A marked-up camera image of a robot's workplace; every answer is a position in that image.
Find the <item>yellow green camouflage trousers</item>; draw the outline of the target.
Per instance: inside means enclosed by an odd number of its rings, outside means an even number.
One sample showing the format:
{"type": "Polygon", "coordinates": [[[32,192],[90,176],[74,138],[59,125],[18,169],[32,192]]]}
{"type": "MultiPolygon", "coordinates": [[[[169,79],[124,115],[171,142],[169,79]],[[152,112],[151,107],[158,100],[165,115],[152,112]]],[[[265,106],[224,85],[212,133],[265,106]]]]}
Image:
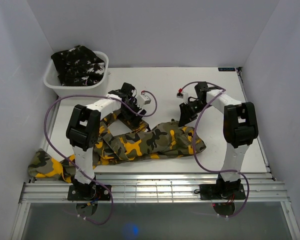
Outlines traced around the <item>yellow green camouflage trousers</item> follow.
{"type": "MultiPolygon", "coordinates": [[[[93,170],[97,166],[118,165],[146,160],[173,159],[192,156],[206,149],[204,141],[194,135],[191,126],[179,127],[177,120],[162,122],[147,131],[132,131],[112,135],[109,126],[120,120],[119,111],[101,120],[100,136],[93,148],[93,170]]],[[[71,183],[76,173],[75,156],[57,161],[39,149],[27,171],[30,177],[51,178],[71,183]]]]}

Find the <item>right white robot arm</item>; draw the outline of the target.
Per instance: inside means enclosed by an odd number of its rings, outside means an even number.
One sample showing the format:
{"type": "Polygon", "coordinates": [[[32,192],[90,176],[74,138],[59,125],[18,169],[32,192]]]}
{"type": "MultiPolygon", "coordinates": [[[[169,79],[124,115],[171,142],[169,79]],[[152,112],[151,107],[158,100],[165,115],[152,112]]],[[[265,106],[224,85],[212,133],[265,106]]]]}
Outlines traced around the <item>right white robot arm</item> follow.
{"type": "Polygon", "coordinates": [[[226,153],[221,170],[216,171],[214,184],[201,184],[196,191],[203,200],[234,199],[243,200],[247,194],[241,183],[241,169],[245,154],[258,137],[258,123],[255,106],[252,102],[241,102],[226,94],[226,90],[206,81],[193,82],[196,97],[190,97],[183,88],[177,97],[180,104],[179,126],[192,121],[197,124],[205,110],[214,107],[223,115],[223,136],[226,153]]]}

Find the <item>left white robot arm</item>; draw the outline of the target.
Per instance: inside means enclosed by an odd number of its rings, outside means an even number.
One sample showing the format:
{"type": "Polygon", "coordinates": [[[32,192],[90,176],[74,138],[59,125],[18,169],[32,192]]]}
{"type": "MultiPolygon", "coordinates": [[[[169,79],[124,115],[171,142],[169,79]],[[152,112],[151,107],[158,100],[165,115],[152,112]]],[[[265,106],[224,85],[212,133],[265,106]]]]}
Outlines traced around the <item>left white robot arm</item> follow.
{"type": "Polygon", "coordinates": [[[96,195],[96,184],[92,181],[95,179],[93,149],[103,118],[119,111],[125,120],[137,127],[146,114],[142,107],[150,104],[151,99],[144,93],[135,93],[135,90],[134,86],[125,82],[120,89],[108,92],[105,98],[88,105],[77,104],[72,110],[66,137],[78,167],[71,182],[75,191],[85,200],[96,195]]]}

